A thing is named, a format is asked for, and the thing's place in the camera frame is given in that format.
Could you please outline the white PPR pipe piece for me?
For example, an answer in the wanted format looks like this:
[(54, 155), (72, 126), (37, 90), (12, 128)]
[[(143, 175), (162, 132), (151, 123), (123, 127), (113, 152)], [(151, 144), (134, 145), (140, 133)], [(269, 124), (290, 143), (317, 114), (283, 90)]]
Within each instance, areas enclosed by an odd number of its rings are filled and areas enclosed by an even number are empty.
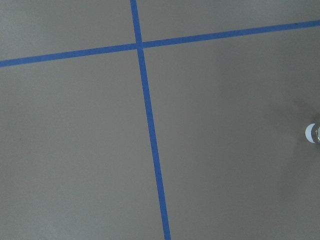
[(305, 137), (312, 144), (320, 143), (320, 124), (312, 123), (305, 129)]

